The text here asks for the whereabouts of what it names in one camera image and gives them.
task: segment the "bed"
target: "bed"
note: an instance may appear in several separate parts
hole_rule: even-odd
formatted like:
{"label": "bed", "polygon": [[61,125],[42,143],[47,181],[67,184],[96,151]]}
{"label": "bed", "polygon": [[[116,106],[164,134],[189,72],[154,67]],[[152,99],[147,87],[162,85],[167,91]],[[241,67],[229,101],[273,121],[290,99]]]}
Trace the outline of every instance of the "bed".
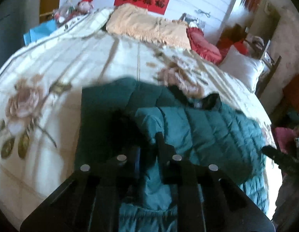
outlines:
{"label": "bed", "polygon": [[[16,229],[73,172],[82,88],[126,76],[158,84],[157,72],[173,56],[206,79],[204,96],[218,92],[224,103],[256,120],[266,144],[275,146],[268,115],[242,82],[195,52],[101,30],[112,12],[74,18],[0,69],[0,209]],[[282,176],[269,158],[264,179],[271,219]]]}

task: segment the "teal quilted jacket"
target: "teal quilted jacket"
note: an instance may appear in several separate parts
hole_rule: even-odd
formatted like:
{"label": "teal quilted jacket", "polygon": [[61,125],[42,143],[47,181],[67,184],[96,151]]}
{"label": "teal quilted jacket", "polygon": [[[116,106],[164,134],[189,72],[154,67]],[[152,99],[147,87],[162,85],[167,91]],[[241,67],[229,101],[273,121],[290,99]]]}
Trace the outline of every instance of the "teal quilted jacket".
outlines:
{"label": "teal quilted jacket", "polygon": [[189,107],[168,88],[132,78],[83,89],[76,169],[116,155],[108,134],[117,110],[129,115],[148,140],[141,148],[146,160],[136,194],[123,199],[120,207],[120,231],[176,231],[177,187],[161,183],[153,148],[159,131],[177,154],[197,165],[216,164],[267,211],[264,139],[257,122],[223,103],[216,111]]}

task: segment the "headboard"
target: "headboard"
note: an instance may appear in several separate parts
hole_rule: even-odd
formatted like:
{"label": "headboard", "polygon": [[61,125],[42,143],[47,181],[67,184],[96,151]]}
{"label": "headboard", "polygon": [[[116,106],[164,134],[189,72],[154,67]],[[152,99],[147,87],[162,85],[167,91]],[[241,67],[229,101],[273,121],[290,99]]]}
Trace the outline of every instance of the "headboard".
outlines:
{"label": "headboard", "polygon": [[244,41],[247,42],[254,49],[255,54],[254,54],[253,58],[262,60],[266,64],[266,66],[270,69],[269,74],[262,81],[259,81],[257,83],[257,88],[256,88],[255,94],[256,94],[257,98],[260,98],[262,93],[264,92],[266,86],[272,79],[275,71],[277,70],[277,67],[279,66],[279,63],[281,62],[282,57],[279,56],[275,63],[271,57],[270,57],[271,62],[269,62],[265,58],[267,50],[270,46],[270,42],[271,42],[270,40],[267,42],[267,44],[265,46],[262,46],[259,43],[251,43],[251,42],[247,41],[246,39]]}

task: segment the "pillowcase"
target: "pillowcase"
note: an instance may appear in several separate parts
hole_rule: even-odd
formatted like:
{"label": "pillowcase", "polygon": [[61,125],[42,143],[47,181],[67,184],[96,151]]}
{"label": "pillowcase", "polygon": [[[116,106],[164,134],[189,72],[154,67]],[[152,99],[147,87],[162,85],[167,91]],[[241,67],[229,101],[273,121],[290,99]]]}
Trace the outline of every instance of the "pillowcase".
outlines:
{"label": "pillowcase", "polygon": [[187,28],[186,32],[191,49],[197,52],[202,58],[214,64],[217,64],[222,60],[220,51],[215,45],[206,41],[202,30],[199,28]]}
{"label": "pillowcase", "polygon": [[252,57],[256,51],[252,48],[252,46],[249,45],[248,42],[244,41],[243,45],[245,46],[245,48],[247,49],[247,54],[246,56]]}
{"label": "pillowcase", "polygon": [[107,31],[129,35],[142,41],[164,43],[190,50],[186,22],[170,21],[147,14],[147,10],[130,3],[119,6],[107,23]]}
{"label": "pillowcase", "polygon": [[234,46],[220,65],[220,69],[240,80],[250,92],[255,93],[258,78],[262,73],[264,63],[261,60],[244,56]]}

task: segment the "white pillow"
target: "white pillow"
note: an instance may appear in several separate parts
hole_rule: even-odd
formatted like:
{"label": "white pillow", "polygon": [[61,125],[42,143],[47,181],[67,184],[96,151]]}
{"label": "white pillow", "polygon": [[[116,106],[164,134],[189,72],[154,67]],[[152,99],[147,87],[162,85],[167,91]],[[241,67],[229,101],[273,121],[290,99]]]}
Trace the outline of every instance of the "white pillow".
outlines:
{"label": "white pillow", "polygon": [[220,65],[221,70],[240,80],[252,93],[256,91],[258,78],[263,68],[264,63],[261,60],[242,55],[234,46],[230,47]]}

